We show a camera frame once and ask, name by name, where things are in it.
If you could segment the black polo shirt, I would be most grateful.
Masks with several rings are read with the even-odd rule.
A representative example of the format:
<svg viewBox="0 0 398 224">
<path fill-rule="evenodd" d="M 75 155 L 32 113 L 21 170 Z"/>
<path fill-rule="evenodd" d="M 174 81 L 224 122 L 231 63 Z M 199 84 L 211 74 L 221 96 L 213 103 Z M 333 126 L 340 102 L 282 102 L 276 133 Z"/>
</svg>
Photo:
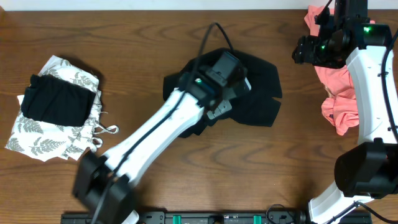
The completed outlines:
<svg viewBox="0 0 398 224">
<path fill-rule="evenodd" d="M 282 89 L 277 67 L 261 58 L 235 50 L 234 56 L 247 68 L 251 85 L 249 93 L 230 101 L 232 109 L 215 119 L 202 117 L 197 124 L 184 131 L 180 137 L 199 136 L 207 127 L 222 119 L 232 119 L 239 124 L 271 127 L 279 112 Z"/>
</svg>

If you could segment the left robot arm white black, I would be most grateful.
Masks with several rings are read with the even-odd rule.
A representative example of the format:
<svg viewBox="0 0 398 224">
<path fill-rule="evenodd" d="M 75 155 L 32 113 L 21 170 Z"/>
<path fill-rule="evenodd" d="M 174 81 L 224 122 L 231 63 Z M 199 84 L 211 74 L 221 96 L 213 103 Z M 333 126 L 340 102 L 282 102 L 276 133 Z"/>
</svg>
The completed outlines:
<svg viewBox="0 0 398 224">
<path fill-rule="evenodd" d="M 101 156 L 83 155 L 72 194 L 90 211 L 91 223 L 137 223 L 134 188 L 149 166 L 184 131 L 229 112 L 230 101 L 251 90 L 233 53 L 221 51 L 212 66 L 199 62 L 137 131 Z"/>
</svg>

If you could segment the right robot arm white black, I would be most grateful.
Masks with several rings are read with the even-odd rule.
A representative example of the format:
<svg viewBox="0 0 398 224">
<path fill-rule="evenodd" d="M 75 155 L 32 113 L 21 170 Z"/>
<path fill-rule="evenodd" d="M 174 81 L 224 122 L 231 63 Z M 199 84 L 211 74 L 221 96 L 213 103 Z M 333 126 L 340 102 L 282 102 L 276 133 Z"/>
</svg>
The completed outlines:
<svg viewBox="0 0 398 224">
<path fill-rule="evenodd" d="M 359 115 L 358 144 L 337 158 L 334 181 L 311 199 L 299 223 L 370 223 L 369 202 L 397 193 L 397 91 L 393 47 L 397 34 L 373 24 L 366 1 L 334 2 L 315 17 L 320 31 L 298 40 L 296 63 L 346 67 Z"/>
</svg>

